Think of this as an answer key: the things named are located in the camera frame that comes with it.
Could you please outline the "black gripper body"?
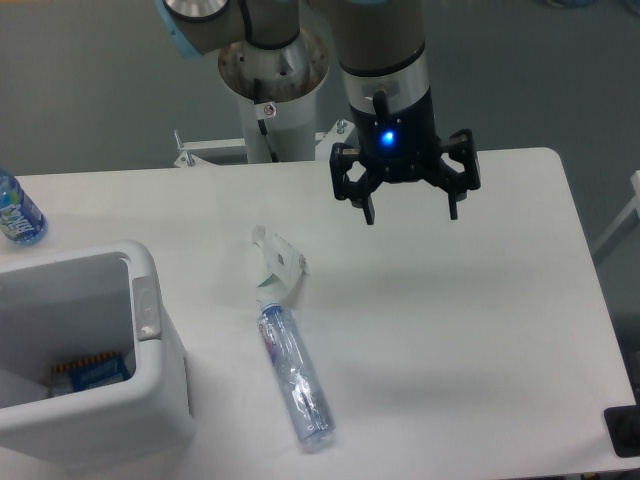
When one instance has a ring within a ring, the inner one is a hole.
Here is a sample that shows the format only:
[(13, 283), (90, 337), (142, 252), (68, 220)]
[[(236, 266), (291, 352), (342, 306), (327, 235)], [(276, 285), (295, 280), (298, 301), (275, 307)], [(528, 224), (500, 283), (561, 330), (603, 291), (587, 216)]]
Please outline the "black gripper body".
[(430, 90), (417, 101), (395, 104), (391, 88), (378, 85), (363, 107), (351, 106), (360, 161), (378, 182), (427, 180), (432, 184), (442, 169), (442, 149), (436, 133)]

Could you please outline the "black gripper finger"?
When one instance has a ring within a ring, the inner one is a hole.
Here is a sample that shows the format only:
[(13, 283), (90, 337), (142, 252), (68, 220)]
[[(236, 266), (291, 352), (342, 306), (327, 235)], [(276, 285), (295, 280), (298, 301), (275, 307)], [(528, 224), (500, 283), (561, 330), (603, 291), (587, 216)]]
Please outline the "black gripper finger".
[[(375, 221), (375, 208), (371, 194), (374, 191), (368, 170), (368, 156), (360, 149), (345, 143), (334, 143), (331, 147), (329, 167), (334, 198), (339, 201), (349, 201), (351, 205), (360, 209), (367, 225)], [(364, 168), (358, 180), (353, 180), (349, 172), (356, 165)]]
[(436, 138), (434, 153), (427, 161), (425, 180), (447, 194), (449, 216), (458, 219), (458, 203), (469, 191), (481, 186), (477, 149), (470, 129), (448, 139)]

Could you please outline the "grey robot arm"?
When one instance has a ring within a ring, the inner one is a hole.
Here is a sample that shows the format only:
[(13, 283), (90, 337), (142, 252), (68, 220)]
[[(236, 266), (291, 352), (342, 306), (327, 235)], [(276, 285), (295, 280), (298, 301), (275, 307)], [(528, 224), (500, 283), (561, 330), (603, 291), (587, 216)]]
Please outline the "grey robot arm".
[[(316, 95), (328, 74), (322, 40), (305, 30), (297, 1), (160, 1), (178, 51), (218, 56), (238, 99), (251, 163), (311, 160)], [(313, 1), (335, 43), (358, 143), (336, 143), (329, 166), (336, 199), (372, 221), (382, 184), (426, 181), (450, 206), (480, 187), (472, 133), (435, 128), (421, 5), (417, 1)]]

